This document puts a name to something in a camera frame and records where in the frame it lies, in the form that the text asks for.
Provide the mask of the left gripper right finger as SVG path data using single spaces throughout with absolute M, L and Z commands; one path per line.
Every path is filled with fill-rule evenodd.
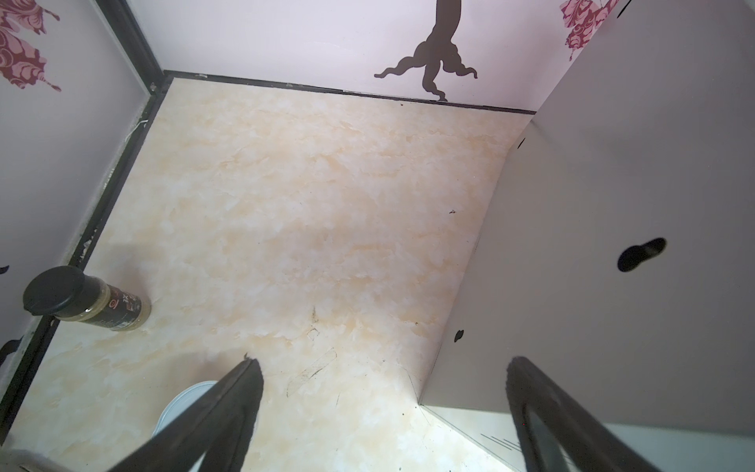
M 507 366 L 506 396 L 528 471 L 655 471 L 523 356 Z

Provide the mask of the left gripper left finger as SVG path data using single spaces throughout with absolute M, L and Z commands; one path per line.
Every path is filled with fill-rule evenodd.
M 114 471 L 239 471 L 263 397 L 258 360 L 244 358 L 207 393 Z

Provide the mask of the yellow labelled can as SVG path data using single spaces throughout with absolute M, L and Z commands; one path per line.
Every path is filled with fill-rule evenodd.
M 157 425 L 153 430 L 153 436 L 159 434 L 164 430 L 171 422 L 178 418 L 184 411 L 186 411 L 191 405 L 193 405 L 198 399 L 200 399 L 205 393 L 207 393 L 214 385 L 216 381 L 205 381 L 202 383 L 195 383 L 190 387 L 187 387 L 176 395 L 163 409 Z

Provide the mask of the grey metal cabinet box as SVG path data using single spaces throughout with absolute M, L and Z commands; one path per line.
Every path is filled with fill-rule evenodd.
M 420 396 L 520 471 L 518 356 L 660 470 L 753 469 L 752 2 L 619 2 L 525 128 Z

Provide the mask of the dark spice bottle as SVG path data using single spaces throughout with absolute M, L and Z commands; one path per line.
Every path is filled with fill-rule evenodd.
M 83 323 L 114 332 L 135 330 L 151 316 L 151 303 L 77 267 L 61 265 L 35 277 L 23 294 L 33 316 Z

